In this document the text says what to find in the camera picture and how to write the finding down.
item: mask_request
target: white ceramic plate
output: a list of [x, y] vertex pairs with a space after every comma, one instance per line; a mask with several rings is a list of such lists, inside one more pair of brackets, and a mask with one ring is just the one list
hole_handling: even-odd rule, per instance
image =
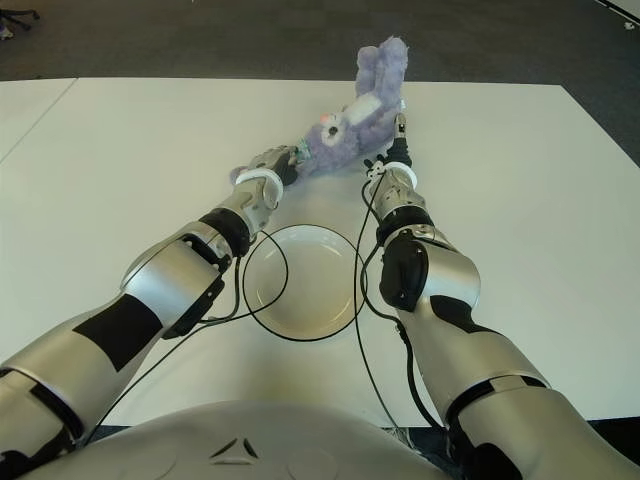
[[[353, 320], [355, 248], [340, 234], [315, 225], [286, 227], [271, 235], [289, 264], [282, 296], [254, 314], [267, 330], [289, 340], [329, 337]], [[362, 266], [358, 260], [358, 274]], [[268, 238], [253, 250], [244, 270], [243, 291], [252, 311], [277, 297], [285, 281], [285, 265]], [[362, 306], [360, 289], [358, 309]]]

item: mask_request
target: table surface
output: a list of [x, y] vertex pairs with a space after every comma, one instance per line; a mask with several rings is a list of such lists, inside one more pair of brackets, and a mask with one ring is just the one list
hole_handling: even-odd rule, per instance
[[[296, 142], [352, 90], [76, 81], [0, 165], [0, 357], [114, 296], [141, 251], [229, 194], [232, 167]], [[418, 190], [482, 275], [476, 321], [510, 337], [587, 418], [640, 414], [638, 168], [559, 86], [408, 83], [404, 93]], [[271, 229], [313, 223], [355, 240], [363, 177], [354, 165], [292, 186]], [[379, 269], [373, 262], [373, 278]], [[212, 314], [229, 310], [231, 290]], [[361, 324], [390, 411], [399, 424], [423, 425], [394, 329], [367, 312]], [[173, 344], [157, 345], [143, 368]], [[252, 319], [189, 340], [107, 423], [241, 398], [331, 405], [388, 424], [353, 325], [300, 344]]]
[[72, 78], [0, 82], [0, 163], [73, 82]]

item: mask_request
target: stuffed bunny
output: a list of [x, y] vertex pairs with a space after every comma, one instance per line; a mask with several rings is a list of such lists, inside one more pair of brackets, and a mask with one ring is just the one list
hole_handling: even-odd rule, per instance
[[395, 117], [403, 103], [400, 90], [407, 50], [397, 37], [379, 47], [360, 49], [357, 99], [342, 112], [323, 115], [301, 140], [297, 156], [301, 176], [343, 167], [393, 139]]

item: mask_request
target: floor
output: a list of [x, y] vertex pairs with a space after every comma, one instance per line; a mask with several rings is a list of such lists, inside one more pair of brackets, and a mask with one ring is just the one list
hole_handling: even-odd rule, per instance
[[592, 0], [0, 0], [36, 8], [0, 80], [354, 78], [358, 47], [411, 47], [409, 80], [563, 85], [640, 164], [640, 28]]

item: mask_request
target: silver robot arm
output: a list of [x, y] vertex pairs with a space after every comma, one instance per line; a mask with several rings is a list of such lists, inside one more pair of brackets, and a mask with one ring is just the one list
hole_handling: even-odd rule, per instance
[[388, 154], [370, 171], [380, 292], [407, 331], [452, 459], [469, 479], [640, 478], [508, 338], [472, 320], [478, 270], [414, 190], [402, 116]]
[[107, 304], [53, 328], [0, 365], [0, 478], [82, 442], [161, 338], [187, 334], [296, 178], [292, 147], [251, 162], [217, 208], [136, 259]]

